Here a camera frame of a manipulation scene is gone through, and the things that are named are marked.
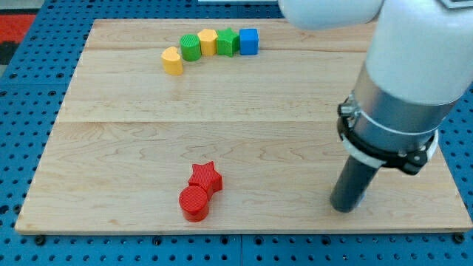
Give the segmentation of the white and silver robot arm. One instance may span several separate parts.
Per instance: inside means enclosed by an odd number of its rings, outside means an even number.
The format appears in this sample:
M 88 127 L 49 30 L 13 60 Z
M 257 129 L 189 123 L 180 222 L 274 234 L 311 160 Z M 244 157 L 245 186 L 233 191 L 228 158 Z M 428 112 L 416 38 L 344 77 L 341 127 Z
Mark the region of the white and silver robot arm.
M 418 173 L 438 127 L 472 83 L 472 3 L 440 0 L 280 0 L 303 30 L 375 22 L 355 86 L 338 107 L 344 170 Z

